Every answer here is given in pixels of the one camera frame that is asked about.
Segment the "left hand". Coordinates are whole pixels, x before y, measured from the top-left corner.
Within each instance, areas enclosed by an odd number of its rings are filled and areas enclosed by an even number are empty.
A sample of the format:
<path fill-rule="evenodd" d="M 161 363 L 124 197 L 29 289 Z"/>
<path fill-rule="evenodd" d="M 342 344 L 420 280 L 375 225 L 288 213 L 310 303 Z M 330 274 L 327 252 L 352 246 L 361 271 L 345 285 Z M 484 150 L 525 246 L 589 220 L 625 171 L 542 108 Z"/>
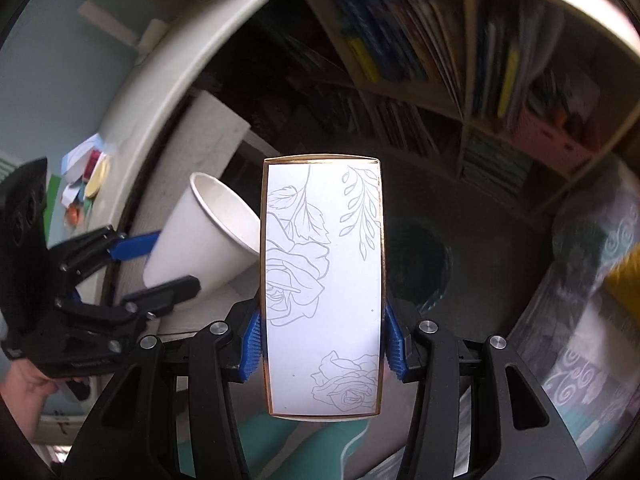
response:
<path fill-rule="evenodd" d="M 48 396 L 65 382 L 41 373 L 28 359 L 12 362 L 1 381 L 1 396 L 18 428 L 29 441 L 34 437 Z"/>

